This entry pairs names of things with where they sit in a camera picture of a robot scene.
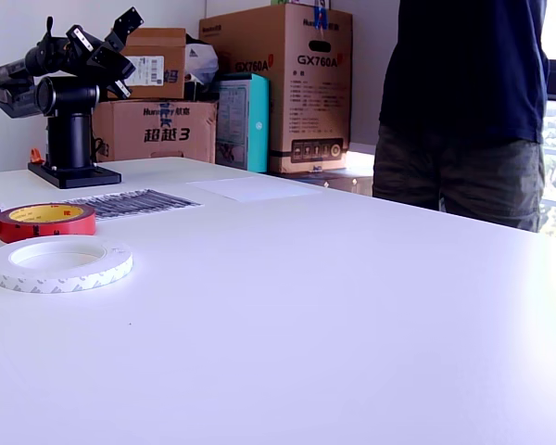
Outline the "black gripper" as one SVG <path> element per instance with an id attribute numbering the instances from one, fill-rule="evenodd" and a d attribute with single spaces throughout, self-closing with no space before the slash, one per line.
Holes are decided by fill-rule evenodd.
<path id="1" fill-rule="evenodd" d="M 80 25 L 74 25 L 67 32 L 66 72 L 109 90 L 117 98 L 129 98 L 131 91 L 125 80 L 135 72 L 135 66 L 121 51 L 132 32 L 132 25 L 116 23 L 105 40 L 100 41 Z"/>

